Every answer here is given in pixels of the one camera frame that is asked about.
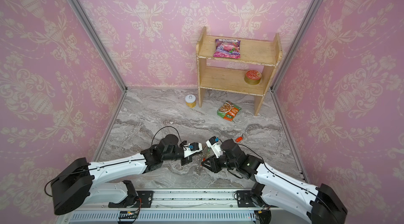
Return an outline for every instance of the gray marble tabletop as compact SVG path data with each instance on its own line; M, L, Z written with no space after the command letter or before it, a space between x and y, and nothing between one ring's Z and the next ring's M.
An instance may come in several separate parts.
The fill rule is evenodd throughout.
M194 94L197 105L189 108L185 96ZM233 121L219 117L216 112L229 100L242 110ZM197 89L131 89L124 100L112 131L102 150L99 161L127 157L149 148L154 134L163 126L173 126L181 140L200 142L204 151L193 157L193 162L181 166L180 161L165 161L162 168L120 179L131 180L135 188L229 188L251 187L251 180L239 179L226 170L213 173L200 166L207 153L205 142L212 136L223 141L236 139L262 156L265 161L295 178L299 171L286 140L279 116L270 95L267 95L259 116L253 115L254 97L224 91L208 90L202 108L198 106ZM161 130L154 140L158 143L167 134L176 134L172 128ZM241 146L247 154L252 154Z

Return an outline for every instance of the pink wallpaper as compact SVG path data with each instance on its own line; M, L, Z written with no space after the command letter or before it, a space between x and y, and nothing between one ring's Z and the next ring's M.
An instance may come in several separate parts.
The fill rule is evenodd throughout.
M52 224L45 183L92 158L121 91L66 0L1 0L0 54L1 222Z
M197 85L195 45L203 26L212 35L256 40L279 32L286 51L311 0L80 1L127 86L169 87Z
M324 0L277 96L347 223L403 223L404 1Z

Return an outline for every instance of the robotic arm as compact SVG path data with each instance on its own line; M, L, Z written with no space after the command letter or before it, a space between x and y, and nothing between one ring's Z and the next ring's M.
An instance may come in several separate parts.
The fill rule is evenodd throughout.
M246 155L233 139L220 145L214 136L206 144L215 155L201 165L214 173L235 170L240 177L232 173L234 176L255 181L250 193L257 206L274 205L313 224L345 222L347 209L331 187L325 184L316 187L285 175L262 158Z
M202 151L202 144L186 141L177 145L175 135L167 135L159 144L133 156L106 161L90 162L79 158L50 182L56 215L77 209L83 204L110 202L127 207L135 203L138 195L130 181L106 183L124 176L143 174L163 165L164 160L181 160L181 165L192 162L192 156Z

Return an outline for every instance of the red and gold round tin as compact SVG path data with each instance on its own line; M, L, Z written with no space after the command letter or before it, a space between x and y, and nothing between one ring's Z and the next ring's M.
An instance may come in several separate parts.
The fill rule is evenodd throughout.
M257 85L261 80L261 73L257 70L248 70L244 76L244 81L249 85Z

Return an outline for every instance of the pink candy package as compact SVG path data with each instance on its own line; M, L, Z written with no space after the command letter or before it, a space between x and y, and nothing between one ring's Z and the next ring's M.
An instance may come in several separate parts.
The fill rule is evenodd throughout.
M240 40L216 39L215 58L240 58Z

